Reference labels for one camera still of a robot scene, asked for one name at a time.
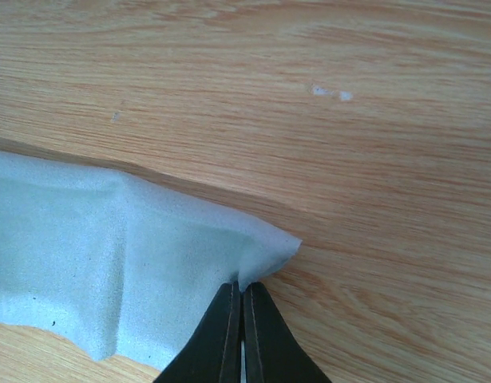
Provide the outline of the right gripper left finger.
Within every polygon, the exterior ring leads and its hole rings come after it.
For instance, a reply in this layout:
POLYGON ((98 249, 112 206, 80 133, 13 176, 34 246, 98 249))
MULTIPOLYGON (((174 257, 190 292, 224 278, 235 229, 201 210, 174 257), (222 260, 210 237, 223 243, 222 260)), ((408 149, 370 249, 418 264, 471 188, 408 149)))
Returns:
POLYGON ((185 347, 156 378, 160 383, 241 381, 241 293, 220 286, 185 347))

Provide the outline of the light blue cleaning cloth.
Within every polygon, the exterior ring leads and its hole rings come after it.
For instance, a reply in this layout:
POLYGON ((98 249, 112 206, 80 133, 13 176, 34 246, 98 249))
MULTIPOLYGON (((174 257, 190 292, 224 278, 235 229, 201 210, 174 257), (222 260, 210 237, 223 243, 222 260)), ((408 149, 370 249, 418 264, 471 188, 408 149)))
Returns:
POLYGON ((92 359, 164 369, 219 287, 281 269, 300 240, 128 173, 0 151, 0 322, 92 359))

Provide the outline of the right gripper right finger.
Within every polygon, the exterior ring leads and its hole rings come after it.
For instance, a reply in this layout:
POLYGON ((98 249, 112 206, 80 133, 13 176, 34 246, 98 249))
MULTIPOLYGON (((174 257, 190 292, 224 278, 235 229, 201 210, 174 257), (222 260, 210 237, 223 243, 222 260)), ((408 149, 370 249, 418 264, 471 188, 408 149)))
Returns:
POLYGON ((246 381, 330 381, 295 340, 261 282, 252 283, 243 293, 243 315, 246 381))

